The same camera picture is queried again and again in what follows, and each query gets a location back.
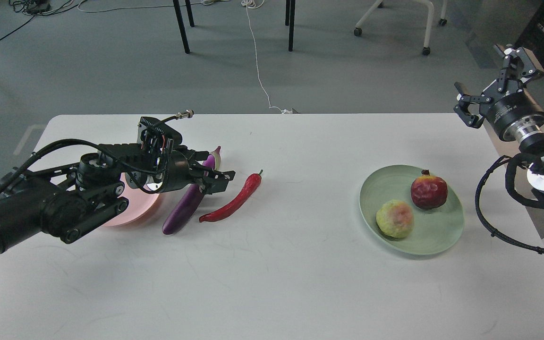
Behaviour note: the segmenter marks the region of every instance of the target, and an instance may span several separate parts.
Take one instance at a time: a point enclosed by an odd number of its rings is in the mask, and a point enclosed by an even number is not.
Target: plate rim
[[[363,191],[363,188],[364,188],[364,185],[365,185],[366,181],[368,181],[369,178],[371,178],[371,176],[373,176],[376,172],[380,172],[381,170],[384,170],[386,168],[393,168],[395,166],[404,166],[404,167],[408,167],[408,168],[414,168],[414,169],[417,169],[417,170],[423,170],[423,168],[420,168],[420,167],[414,166],[414,165],[410,165],[410,164],[392,164],[392,165],[383,166],[381,168],[378,168],[377,170],[374,170],[371,174],[369,174],[369,176],[367,176],[365,178],[365,180],[360,185],[360,191],[358,192],[358,208],[360,209],[360,215],[361,215],[362,219],[364,220],[365,224],[367,225],[367,227],[369,228],[369,230],[372,232],[372,234],[374,234],[382,242],[384,242],[385,245],[388,245],[392,249],[398,250],[398,251],[403,252],[405,254],[411,254],[411,255],[417,255],[417,256],[430,256],[430,255],[440,254],[440,253],[445,252],[446,250],[449,250],[450,248],[452,248],[459,241],[461,235],[463,234],[463,230],[465,228],[465,209],[463,207],[463,203],[461,202],[459,196],[456,194],[456,192],[451,188],[451,186],[448,183],[447,183],[447,186],[449,187],[449,190],[451,192],[453,192],[453,194],[455,195],[456,201],[458,202],[458,204],[460,206],[460,215],[462,217],[463,223],[462,223],[462,225],[460,226],[460,229],[459,229],[459,236],[455,238],[454,242],[447,245],[447,247],[445,249],[438,250],[438,251],[432,251],[432,252],[413,252],[413,251],[402,249],[402,248],[394,245],[393,243],[390,243],[389,241],[387,241],[383,236],[379,235],[379,233],[376,232],[373,229],[373,227],[369,224],[369,222],[366,220],[365,213],[364,213],[363,208],[362,208],[362,195],[363,195],[362,191]]]

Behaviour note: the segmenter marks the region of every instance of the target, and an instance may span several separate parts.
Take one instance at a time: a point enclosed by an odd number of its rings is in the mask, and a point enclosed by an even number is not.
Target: table leg
[[[175,16],[178,18],[179,34],[182,36],[182,43],[184,44],[184,52],[190,53],[188,47],[188,38],[186,37],[186,29],[184,28],[184,19],[182,19],[182,12],[179,10],[179,0],[173,0],[173,9],[175,9]]]
[[[289,52],[293,51],[293,27],[295,26],[295,0],[291,1],[289,9]]]
[[[190,27],[194,27],[195,20],[192,18],[192,6],[190,6],[190,0],[186,0],[186,11],[188,12],[188,22],[190,23]]]

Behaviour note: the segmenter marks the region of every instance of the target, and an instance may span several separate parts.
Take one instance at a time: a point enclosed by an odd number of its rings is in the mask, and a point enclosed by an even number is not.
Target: green plate
[[[369,228],[389,246],[413,255],[432,255],[449,249],[458,241],[465,217],[459,198],[449,186],[449,196],[441,207],[423,210],[410,199],[410,185],[421,176],[421,168],[392,165],[373,172],[360,189],[360,211]],[[415,227],[405,238],[388,237],[382,233],[375,215],[392,199],[405,201],[412,207]]]

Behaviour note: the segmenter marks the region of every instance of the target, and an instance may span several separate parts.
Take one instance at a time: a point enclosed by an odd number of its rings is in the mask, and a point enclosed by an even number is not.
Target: eggplant
[[[220,161],[220,147],[218,146],[218,148],[207,157],[207,160],[203,162],[203,165],[217,170],[220,166]],[[165,235],[173,235],[182,230],[190,220],[190,217],[194,215],[197,207],[201,204],[203,197],[205,197],[205,194],[201,192],[199,185],[190,185],[184,196],[182,196],[177,206],[173,208],[162,225],[162,232]]]

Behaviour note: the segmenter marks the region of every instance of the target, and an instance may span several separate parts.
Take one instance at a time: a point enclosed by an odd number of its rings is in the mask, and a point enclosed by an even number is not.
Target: gray floor
[[[51,0],[54,7],[63,2]],[[448,24],[434,26],[427,57],[421,55],[425,7],[406,0],[387,0],[361,37],[352,31],[372,1],[298,0],[293,52],[287,52],[283,0],[267,0],[249,16],[272,106],[332,114],[451,112],[453,83],[477,92],[497,77],[500,59],[492,44],[515,43],[541,2],[449,1]],[[93,0],[82,8],[170,3]],[[434,4],[438,17],[441,2]],[[195,5],[193,11],[191,54],[184,54],[170,7],[75,8],[36,17],[1,41],[0,177],[30,155],[43,127],[59,114],[278,113],[257,79],[240,1]],[[0,37],[28,19],[0,1]],[[544,78],[528,88],[544,107]],[[542,230],[544,215],[533,216]]]

